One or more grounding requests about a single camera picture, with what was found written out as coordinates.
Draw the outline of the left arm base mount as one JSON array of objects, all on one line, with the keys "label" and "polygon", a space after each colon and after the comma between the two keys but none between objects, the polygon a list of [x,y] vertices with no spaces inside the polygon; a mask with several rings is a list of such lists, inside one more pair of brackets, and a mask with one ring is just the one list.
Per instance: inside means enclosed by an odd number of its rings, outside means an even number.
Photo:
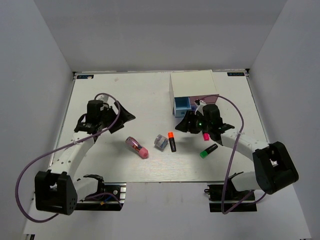
[{"label": "left arm base mount", "polygon": [[126,183],[105,183],[96,191],[77,202],[76,211],[119,212],[126,198]]}]

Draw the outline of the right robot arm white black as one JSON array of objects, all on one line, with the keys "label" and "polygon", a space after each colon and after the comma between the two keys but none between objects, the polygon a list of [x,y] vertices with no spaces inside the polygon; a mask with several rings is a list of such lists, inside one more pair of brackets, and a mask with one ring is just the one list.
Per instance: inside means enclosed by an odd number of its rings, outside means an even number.
[{"label": "right robot arm white black", "polygon": [[215,104],[205,105],[201,112],[188,110],[175,129],[191,134],[207,133],[214,142],[230,149],[236,148],[238,153],[253,162],[253,171],[234,174],[228,180],[225,192],[233,200],[242,196],[244,191],[251,190],[262,190],[272,195],[299,179],[283,143],[267,143],[239,133],[234,126],[223,122]]}]

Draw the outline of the light blue small drawer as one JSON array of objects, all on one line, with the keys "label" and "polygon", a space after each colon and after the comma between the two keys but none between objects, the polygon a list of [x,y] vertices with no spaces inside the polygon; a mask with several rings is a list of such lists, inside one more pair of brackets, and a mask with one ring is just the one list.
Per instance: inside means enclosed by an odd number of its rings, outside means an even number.
[{"label": "light blue small drawer", "polygon": [[173,101],[173,115],[182,118],[192,109],[189,97],[175,97]]}]

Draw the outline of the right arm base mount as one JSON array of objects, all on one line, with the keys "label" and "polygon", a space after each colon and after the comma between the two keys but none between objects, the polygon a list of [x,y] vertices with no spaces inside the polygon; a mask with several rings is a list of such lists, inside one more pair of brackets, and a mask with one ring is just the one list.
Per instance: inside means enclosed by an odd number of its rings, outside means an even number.
[{"label": "right arm base mount", "polygon": [[[222,200],[222,191],[223,184],[209,184],[204,193],[208,195],[209,200],[209,210],[211,213],[220,213],[221,212],[221,200]],[[236,191],[236,189],[228,184],[225,192],[224,198],[224,210],[228,210],[246,195],[250,193],[249,190],[245,191]],[[255,204],[256,198],[253,192],[250,193],[250,196],[246,198],[240,205],[232,210],[232,212],[256,212],[257,206]]]}]

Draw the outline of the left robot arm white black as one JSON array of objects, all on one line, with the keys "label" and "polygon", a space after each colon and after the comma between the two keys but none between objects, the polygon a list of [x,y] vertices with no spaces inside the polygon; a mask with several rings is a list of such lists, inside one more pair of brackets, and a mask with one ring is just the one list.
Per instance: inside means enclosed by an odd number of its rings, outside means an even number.
[{"label": "left robot arm white black", "polygon": [[105,196],[102,176],[87,174],[75,178],[75,173],[102,130],[114,133],[136,118],[118,101],[114,104],[117,112],[103,100],[87,103],[86,113],[78,119],[74,129],[72,146],[68,146],[47,171],[39,171],[34,178],[37,210],[70,215],[79,201],[99,200]]}]

